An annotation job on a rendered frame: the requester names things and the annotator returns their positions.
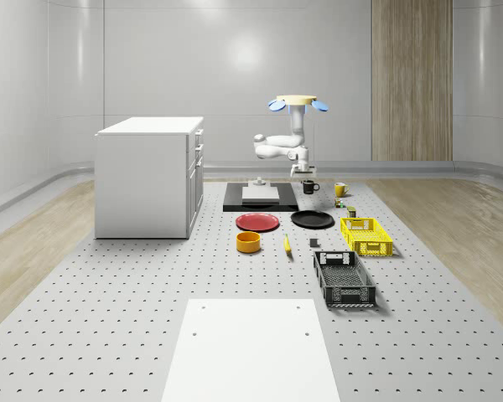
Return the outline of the black plate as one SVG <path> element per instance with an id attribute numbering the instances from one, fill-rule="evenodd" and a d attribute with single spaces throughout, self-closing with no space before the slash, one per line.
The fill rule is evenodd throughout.
<path id="1" fill-rule="evenodd" d="M 291 215 L 294 224 L 305 229 L 328 229 L 334 225 L 334 218 L 317 210 L 300 210 Z"/>

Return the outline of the red plate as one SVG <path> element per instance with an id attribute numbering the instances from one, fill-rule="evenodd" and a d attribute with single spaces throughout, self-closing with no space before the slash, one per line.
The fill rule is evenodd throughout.
<path id="1" fill-rule="evenodd" d="M 245 231 L 266 232 L 276 229 L 279 226 L 279 220 L 271 214 L 249 213 L 237 217 L 236 225 Z"/>

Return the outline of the yellow bowl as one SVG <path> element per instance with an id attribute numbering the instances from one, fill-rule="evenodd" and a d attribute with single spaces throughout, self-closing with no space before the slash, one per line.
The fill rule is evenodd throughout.
<path id="1" fill-rule="evenodd" d="M 258 252 L 261 249 L 261 236 L 253 231 L 240 232 L 236 236 L 236 248 L 246 254 Z"/>

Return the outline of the yellow basket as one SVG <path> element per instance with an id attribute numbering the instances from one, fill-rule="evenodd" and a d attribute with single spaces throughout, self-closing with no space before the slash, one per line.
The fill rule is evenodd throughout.
<path id="1" fill-rule="evenodd" d="M 374 218 L 342 218 L 340 231 L 350 250 L 359 255 L 392 255 L 392 238 Z"/>

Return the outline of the dark grey basket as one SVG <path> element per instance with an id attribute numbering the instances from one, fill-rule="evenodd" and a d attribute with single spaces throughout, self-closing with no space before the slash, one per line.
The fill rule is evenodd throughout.
<path id="1" fill-rule="evenodd" d="M 354 251 L 315 251 L 314 269 L 327 305 L 376 304 L 376 284 Z"/>

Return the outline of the white cabinet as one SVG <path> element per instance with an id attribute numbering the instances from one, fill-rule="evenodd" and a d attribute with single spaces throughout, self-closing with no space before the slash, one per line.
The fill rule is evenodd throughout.
<path id="1" fill-rule="evenodd" d="M 96 134 L 97 238 L 189 238 L 203 198 L 203 122 L 131 117 Z"/>

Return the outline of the white board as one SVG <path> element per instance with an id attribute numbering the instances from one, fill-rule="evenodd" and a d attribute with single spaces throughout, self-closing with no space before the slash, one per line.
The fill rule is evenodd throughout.
<path id="1" fill-rule="evenodd" d="M 311 299 L 191 299 L 162 402 L 340 402 Z"/>

